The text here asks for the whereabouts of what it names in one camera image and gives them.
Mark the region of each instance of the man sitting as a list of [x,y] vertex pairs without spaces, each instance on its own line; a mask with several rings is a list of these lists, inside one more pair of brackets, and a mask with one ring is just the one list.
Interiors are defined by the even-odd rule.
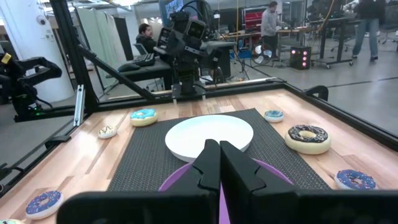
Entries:
[[152,39],[154,33],[152,27],[148,24],[141,24],[138,28],[138,36],[136,37],[137,44],[142,44],[148,53],[155,53],[154,47],[156,41]]

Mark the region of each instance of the fan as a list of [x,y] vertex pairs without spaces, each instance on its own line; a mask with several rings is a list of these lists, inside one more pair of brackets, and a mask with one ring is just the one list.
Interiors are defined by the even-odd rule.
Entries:
[[258,65],[272,62],[272,47],[268,44],[258,44],[252,50],[251,60]]

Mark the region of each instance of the chocolate frosted donut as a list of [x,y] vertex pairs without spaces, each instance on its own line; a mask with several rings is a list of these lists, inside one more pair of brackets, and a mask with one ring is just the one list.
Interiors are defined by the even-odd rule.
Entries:
[[291,149],[310,155],[324,153],[331,146],[331,139],[324,129],[304,124],[290,128],[285,142]]
[[[302,136],[300,134],[301,131],[309,131],[311,133],[314,133],[316,136],[310,137],[310,136]],[[293,126],[289,129],[289,136],[296,141],[302,141],[302,142],[324,142],[328,139],[328,133],[323,130],[322,128],[311,126],[311,125],[296,125]]]

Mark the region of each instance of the man standing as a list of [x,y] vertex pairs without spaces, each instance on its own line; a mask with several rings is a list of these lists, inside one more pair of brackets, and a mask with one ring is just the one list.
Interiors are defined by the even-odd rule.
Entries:
[[148,24],[141,24],[138,28],[137,44],[142,44],[148,53],[155,53],[156,41],[152,39],[154,33],[152,27]]
[[284,25],[284,23],[278,19],[278,14],[276,13],[277,5],[278,3],[275,1],[269,3],[268,9],[262,13],[261,18],[262,41],[272,47],[272,57],[276,57],[276,48],[278,44],[276,26]]
[[353,58],[357,58],[361,51],[365,32],[369,31],[369,45],[371,48],[371,61],[379,59],[377,50],[377,32],[379,30],[379,21],[384,18],[384,0],[360,0],[357,13],[361,19],[356,32],[355,46],[353,49]]

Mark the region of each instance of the black placemat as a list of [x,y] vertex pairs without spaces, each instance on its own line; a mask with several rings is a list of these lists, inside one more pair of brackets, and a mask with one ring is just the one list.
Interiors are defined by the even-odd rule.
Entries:
[[[248,122],[254,136],[246,154],[284,173],[301,189],[329,189],[329,186],[293,150],[255,109],[223,113]],[[167,149],[164,138],[177,123],[188,118],[161,121],[137,128],[108,187],[110,191],[158,190],[163,181],[184,164]]]

